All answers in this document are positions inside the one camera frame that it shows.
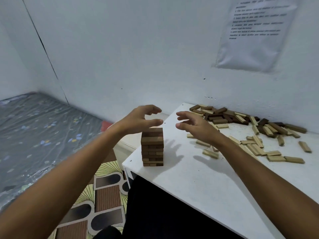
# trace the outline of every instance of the jenga tower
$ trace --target jenga tower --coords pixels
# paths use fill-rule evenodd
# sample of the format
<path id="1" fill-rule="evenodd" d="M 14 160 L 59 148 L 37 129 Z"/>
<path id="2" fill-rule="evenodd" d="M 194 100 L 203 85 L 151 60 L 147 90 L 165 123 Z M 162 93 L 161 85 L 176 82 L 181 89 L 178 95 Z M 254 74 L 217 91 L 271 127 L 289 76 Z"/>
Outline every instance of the jenga tower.
<path id="1" fill-rule="evenodd" d="M 163 166 L 163 129 L 148 128 L 142 132 L 142 161 L 143 166 Z"/>

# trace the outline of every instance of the hand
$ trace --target hand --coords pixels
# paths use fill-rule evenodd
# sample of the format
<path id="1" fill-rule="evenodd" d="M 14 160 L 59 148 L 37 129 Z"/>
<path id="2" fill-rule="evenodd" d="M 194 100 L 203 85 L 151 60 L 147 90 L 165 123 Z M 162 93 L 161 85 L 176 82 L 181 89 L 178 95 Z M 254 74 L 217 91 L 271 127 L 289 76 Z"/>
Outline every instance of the hand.
<path id="1" fill-rule="evenodd" d="M 132 110 L 126 117 L 114 124 L 125 136 L 142 132 L 146 128 L 163 124 L 162 119 L 145 120 L 145 115 L 157 114 L 162 112 L 154 105 L 139 106 Z"/>
<path id="2" fill-rule="evenodd" d="M 177 112 L 176 115 L 178 115 L 179 121 L 186 120 L 177 123 L 176 127 L 190 132 L 198 140 L 216 146 L 223 137 L 222 133 L 199 115 L 192 112 Z"/>

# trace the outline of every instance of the instruction sheet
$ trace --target instruction sheet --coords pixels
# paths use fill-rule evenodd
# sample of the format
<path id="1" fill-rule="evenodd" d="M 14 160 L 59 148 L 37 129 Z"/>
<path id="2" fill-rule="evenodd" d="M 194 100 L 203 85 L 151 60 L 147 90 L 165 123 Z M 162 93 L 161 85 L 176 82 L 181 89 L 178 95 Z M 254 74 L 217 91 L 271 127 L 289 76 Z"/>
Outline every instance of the instruction sheet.
<path id="1" fill-rule="evenodd" d="M 216 66 L 271 71 L 298 4 L 299 0 L 233 0 Z"/>

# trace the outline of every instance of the floor mat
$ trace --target floor mat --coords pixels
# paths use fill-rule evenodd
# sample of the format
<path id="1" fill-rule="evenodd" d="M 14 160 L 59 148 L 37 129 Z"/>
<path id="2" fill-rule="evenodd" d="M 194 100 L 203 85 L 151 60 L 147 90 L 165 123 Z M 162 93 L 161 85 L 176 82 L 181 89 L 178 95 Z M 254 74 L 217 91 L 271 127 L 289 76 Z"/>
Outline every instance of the floor mat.
<path id="1" fill-rule="evenodd" d="M 49 238 L 91 239 L 109 225 L 122 232 L 128 190 L 112 150 Z"/>

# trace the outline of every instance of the wall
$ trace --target wall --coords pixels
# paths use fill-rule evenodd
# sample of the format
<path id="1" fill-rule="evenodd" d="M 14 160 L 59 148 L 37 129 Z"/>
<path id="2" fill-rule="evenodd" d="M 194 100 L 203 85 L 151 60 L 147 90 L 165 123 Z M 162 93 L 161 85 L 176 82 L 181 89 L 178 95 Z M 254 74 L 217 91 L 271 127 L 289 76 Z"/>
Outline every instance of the wall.
<path id="1" fill-rule="evenodd" d="M 230 0 L 25 2 L 70 104 L 92 114 L 204 103 L 319 132 L 319 0 L 302 1 L 272 74 L 211 68 Z"/>
<path id="2" fill-rule="evenodd" d="M 37 91 L 67 102 L 22 0 L 0 0 L 0 22 Z"/>
<path id="3" fill-rule="evenodd" d="M 35 91 L 30 74 L 0 23 L 0 100 Z"/>

